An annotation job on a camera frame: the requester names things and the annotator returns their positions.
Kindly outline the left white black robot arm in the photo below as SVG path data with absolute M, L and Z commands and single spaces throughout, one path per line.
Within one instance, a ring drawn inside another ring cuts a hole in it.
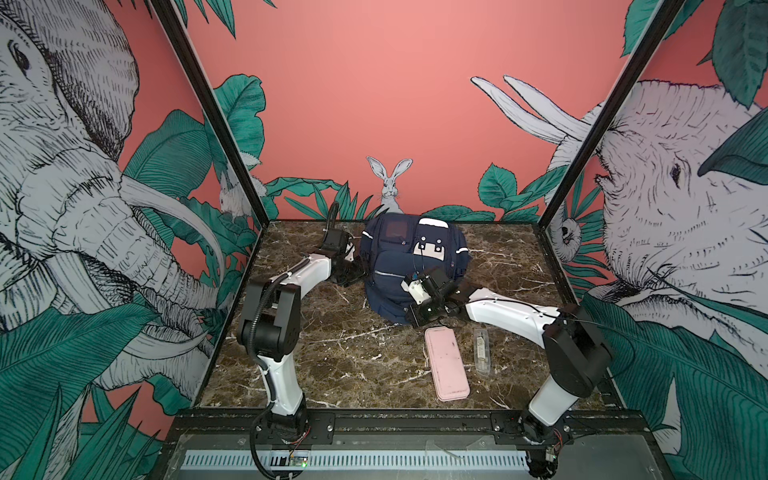
M 350 233 L 328 227 L 320 246 L 297 264 L 248 283 L 236 338 L 266 388 L 267 405 L 255 418 L 258 435 L 272 434 L 291 446 L 308 435 L 306 396 L 293 355 L 301 333 L 301 302 L 326 281 L 349 284 L 360 279 L 365 270 L 355 262 L 354 251 Z

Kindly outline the navy blue student backpack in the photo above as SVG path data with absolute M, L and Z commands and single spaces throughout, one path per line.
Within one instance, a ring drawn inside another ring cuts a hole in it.
M 409 323 L 407 310 L 415 302 L 403 281 L 434 267 L 452 280 L 460 279 L 471 260 L 465 235 L 456 225 L 390 212 L 366 223 L 359 254 L 366 267 L 364 285 L 371 310 L 401 325 Z

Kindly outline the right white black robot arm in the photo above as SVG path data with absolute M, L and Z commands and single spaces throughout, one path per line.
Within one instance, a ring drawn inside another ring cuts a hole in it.
M 599 325 L 576 304 L 546 307 L 503 296 L 438 268 L 401 281 L 406 318 L 425 326 L 446 317 L 497 327 L 543 349 L 548 376 L 518 416 L 512 436 L 531 445 L 564 444 L 564 416 L 589 397 L 614 359 Z

